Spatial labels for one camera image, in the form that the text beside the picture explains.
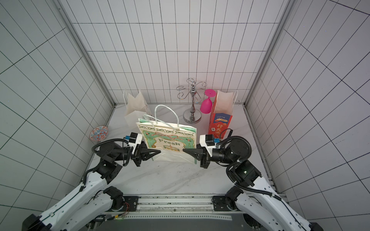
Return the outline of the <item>green Fresh paper bag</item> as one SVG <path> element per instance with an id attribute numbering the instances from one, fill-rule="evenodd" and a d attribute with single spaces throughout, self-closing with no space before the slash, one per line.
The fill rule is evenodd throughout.
<path id="1" fill-rule="evenodd" d="M 185 153 L 184 149 L 195 149 L 197 146 L 197 129 L 179 123 L 175 111 L 165 105 L 156 106 L 169 109 L 176 117 L 176 123 L 167 123 L 154 116 L 143 115 L 137 126 L 143 136 L 143 141 L 149 149 L 159 150 L 160 153 L 151 157 L 153 161 L 181 162 L 196 164 L 196 158 Z"/>

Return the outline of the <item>red printed paper bag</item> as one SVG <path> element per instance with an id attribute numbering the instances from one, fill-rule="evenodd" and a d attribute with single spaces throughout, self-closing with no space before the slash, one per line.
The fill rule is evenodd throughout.
<path id="1" fill-rule="evenodd" d="M 224 131 L 228 129 L 232 120 L 233 107 L 238 96 L 238 91 L 222 92 L 217 91 L 212 107 L 208 134 L 217 139 L 224 138 Z"/>

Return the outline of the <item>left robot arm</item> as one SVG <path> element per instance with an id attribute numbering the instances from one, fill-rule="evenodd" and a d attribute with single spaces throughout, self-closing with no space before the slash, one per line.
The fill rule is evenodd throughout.
<path id="1" fill-rule="evenodd" d="M 121 169 L 133 160 L 136 166 L 160 154 L 139 138 L 110 139 L 92 147 L 100 162 L 87 170 L 81 183 L 50 209 L 28 216 L 23 231 L 77 231 L 105 212 L 116 212 L 110 220 L 135 209 L 135 201 L 111 185 Z"/>

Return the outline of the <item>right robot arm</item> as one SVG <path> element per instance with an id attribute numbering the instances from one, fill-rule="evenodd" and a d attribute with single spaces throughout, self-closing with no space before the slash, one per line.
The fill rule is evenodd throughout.
<path id="1" fill-rule="evenodd" d="M 249 158 L 250 143 L 241 136 L 228 136 L 216 142 L 213 135 L 201 135 L 196 148 L 183 152 L 200 161 L 202 168 L 211 162 L 222 164 L 233 187 L 225 194 L 229 210 L 240 210 L 269 231 L 321 231 L 292 209 L 271 187 Z"/>

